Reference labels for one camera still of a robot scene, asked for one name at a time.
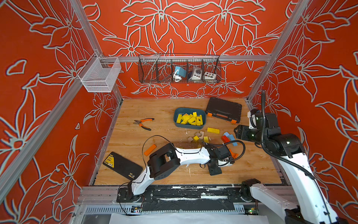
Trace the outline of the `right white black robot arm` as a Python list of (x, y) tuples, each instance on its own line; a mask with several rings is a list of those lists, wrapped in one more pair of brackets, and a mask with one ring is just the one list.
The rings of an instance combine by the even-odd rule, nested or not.
[(260, 144), (263, 151), (279, 161), (297, 197), (290, 203), (255, 178), (242, 182), (240, 196), (246, 202), (259, 201), (286, 224), (347, 224), (323, 195), (300, 139), (282, 134), (277, 116), (265, 111), (266, 91), (261, 92), (261, 110), (249, 113), (249, 125), (234, 129), (236, 138)]

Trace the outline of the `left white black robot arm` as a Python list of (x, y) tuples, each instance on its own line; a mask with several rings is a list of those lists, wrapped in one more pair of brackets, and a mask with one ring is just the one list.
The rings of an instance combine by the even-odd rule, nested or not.
[[(232, 156), (228, 144), (239, 143), (242, 152)], [(130, 198), (142, 195), (156, 180), (164, 179), (172, 174), (179, 166), (200, 164), (208, 167), (211, 176), (220, 175), (222, 168), (233, 165), (242, 158), (246, 152), (243, 141), (233, 140), (223, 144), (212, 144), (202, 141), (199, 148), (183, 149), (168, 142), (149, 156), (145, 170), (127, 185)]]

